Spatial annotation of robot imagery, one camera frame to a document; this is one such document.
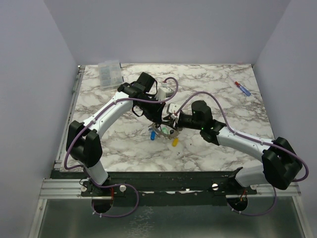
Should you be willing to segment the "yellow key tag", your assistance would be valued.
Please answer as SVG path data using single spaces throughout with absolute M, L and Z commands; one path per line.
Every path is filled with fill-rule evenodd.
M 178 138 L 175 138 L 175 139 L 173 140 L 173 142 L 172 142 L 172 146 L 173 146 L 173 147 L 176 147 L 177 144 L 178 144 L 178 141 L 179 141 L 179 139 L 178 139 Z

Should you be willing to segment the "green key tag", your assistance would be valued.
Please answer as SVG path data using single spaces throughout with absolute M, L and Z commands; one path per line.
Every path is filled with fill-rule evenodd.
M 169 133 L 169 131 L 168 131 L 168 129 L 167 129 L 166 127 L 163 127 L 163 128 L 162 128 L 162 132 L 164 132 L 164 133 L 166 133 L 166 134 Z

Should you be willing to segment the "blue key tag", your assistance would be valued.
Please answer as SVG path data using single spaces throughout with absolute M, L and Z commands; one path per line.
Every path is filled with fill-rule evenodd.
M 156 133 L 155 133 L 154 131 L 152 131 L 152 132 L 151 132 L 150 139 L 151 139 L 152 141 L 154 141 L 154 140 L 155 140 L 155 137 L 156 137 Z

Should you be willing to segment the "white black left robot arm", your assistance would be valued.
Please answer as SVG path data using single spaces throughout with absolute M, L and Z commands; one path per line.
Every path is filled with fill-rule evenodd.
M 109 127 L 124 113 L 134 110 L 135 106 L 141 109 L 141 115 L 149 121 L 162 123 L 165 102 L 159 102 L 154 95 L 149 94 L 154 84 L 157 84 L 157 81 L 143 72 L 137 81 L 121 84 L 110 101 L 95 114 L 83 122 L 75 120 L 69 125 L 66 155 L 83 166 L 94 181 L 92 190 L 97 195 L 102 196 L 109 191 L 109 183 L 106 181 L 108 173 L 101 163 L 101 138 Z

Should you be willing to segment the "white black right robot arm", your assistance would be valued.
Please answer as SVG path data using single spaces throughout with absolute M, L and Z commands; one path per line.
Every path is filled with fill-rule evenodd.
M 191 109 L 190 115 L 183 113 L 179 106 L 169 109 L 177 127 L 197 129 L 206 142 L 233 148 L 261 163 L 251 168 L 237 168 L 227 181 L 231 193 L 238 194 L 251 185 L 266 183 L 286 190 L 303 167 L 286 139 L 262 139 L 234 131 L 213 119 L 211 108 L 202 100 L 193 102 Z

